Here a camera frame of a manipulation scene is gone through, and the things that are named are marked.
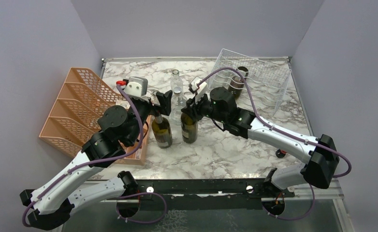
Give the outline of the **green wine bottle dark label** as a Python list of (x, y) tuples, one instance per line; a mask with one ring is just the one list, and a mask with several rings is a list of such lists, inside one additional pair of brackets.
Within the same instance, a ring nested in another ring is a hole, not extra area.
[(180, 119), (183, 141), (188, 144), (194, 143), (198, 137), (198, 121), (185, 113), (181, 114)]

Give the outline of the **green wine bottle white label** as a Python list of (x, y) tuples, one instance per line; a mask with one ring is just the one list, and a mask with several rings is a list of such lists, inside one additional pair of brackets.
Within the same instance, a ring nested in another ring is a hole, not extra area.
[[(243, 77), (248, 77), (249, 75), (249, 70), (245, 66), (240, 66), (236, 68)], [(234, 95), (234, 98), (237, 100), (243, 90), (244, 87), (244, 81), (241, 79), (239, 76), (234, 76), (232, 77), (232, 80), (228, 86), (228, 91), (231, 92)]]

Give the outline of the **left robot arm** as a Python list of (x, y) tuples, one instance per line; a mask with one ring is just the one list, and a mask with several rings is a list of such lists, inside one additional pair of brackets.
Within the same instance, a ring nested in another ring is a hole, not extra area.
[(25, 227), (45, 231), (64, 224), (75, 213), (110, 198), (139, 196), (138, 184), (128, 171), (100, 184), (82, 188), (93, 175), (127, 157), (126, 147), (136, 151), (143, 142), (143, 124), (149, 115), (169, 115), (172, 92), (157, 92), (158, 104), (143, 97), (124, 93), (129, 109), (114, 105), (98, 120), (100, 130), (82, 146), (75, 158), (53, 179), (38, 189), (20, 193), (26, 207), (22, 215)]

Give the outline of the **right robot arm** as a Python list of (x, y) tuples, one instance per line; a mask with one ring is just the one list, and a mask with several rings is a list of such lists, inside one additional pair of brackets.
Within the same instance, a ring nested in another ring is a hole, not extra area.
[(224, 87), (213, 89), (209, 95), (195, 95), (187, 100), (182, 112), (195, 120), (208, 117), (219, 121), (232, 135), (264, 142), (300, 160), (299, 164), (270, 171), (263, 183), (263, 191), (270, 197), (303, 183), (327, 189), (338, 166), (332, 137), (306, 136), (256, 117), (254, 112), (239, 108), (233, 94)]

